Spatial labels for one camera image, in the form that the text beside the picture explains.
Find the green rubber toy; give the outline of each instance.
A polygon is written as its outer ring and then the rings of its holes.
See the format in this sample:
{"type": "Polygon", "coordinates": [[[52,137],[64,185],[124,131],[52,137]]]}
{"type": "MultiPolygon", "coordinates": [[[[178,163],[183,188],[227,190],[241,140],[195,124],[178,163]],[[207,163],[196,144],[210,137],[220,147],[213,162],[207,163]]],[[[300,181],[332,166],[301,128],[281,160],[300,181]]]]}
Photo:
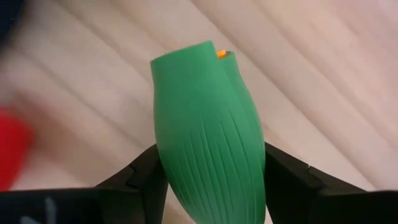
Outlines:
{"type": "Polygon", "coordinates": [[[208,41],[150,65],[159,156],[183,208],[198,224],[263,224],[264,140],[234,53],[208,41]]]}

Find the wood grain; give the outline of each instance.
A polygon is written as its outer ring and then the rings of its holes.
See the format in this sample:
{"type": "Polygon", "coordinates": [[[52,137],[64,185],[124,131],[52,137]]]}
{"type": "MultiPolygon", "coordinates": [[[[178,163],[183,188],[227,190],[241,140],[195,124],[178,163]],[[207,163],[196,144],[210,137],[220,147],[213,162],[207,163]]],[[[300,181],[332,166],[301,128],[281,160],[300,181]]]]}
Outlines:
{"type": "MultiPolygon", "coordinates": [[[[366,190],[398,189],[394,0],[31,0],[0,82],[37,142],[15,189],[92,186],[155,143],[149,62],[236,52],[266,141],[366,190]]],[[[169,192],[165,223],[190,219],[169,192]]]]}

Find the green bulb-shaped object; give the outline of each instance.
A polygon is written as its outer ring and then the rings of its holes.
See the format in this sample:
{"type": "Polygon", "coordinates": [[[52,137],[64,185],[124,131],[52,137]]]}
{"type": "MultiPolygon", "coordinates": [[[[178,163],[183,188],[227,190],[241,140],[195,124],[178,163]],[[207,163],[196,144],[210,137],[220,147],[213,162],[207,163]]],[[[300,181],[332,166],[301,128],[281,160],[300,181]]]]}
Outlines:
{"type": "Polygon", "coordinates": [[[234,53],[208,41],[150,65],[160,160],[184,209],[198,224],[264,223],[264,140],[234,53]]]}

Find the red plastic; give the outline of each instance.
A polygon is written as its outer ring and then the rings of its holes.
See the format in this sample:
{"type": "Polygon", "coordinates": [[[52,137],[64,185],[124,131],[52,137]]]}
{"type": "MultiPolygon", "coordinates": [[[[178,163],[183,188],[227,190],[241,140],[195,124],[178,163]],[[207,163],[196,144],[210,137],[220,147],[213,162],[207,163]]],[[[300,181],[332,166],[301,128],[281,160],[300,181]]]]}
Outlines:
{"type": "Polygon", "coordinates": [[[31,140],[32,133],[24,123],[0,110],[0,191],[9,190],[17,179],[31,140]]]}

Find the green silicone object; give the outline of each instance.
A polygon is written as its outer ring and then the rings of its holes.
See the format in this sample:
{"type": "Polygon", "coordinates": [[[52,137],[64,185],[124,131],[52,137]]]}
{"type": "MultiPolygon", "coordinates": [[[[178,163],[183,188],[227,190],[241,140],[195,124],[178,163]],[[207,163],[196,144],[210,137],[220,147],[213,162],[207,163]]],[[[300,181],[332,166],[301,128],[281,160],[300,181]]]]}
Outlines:
{"type": "Polygon", "coordinates": [[[264,140],[234,53],[208,41],[150,65],[159,156],[183,208],[198,224],[263,224],[264,140]]]}

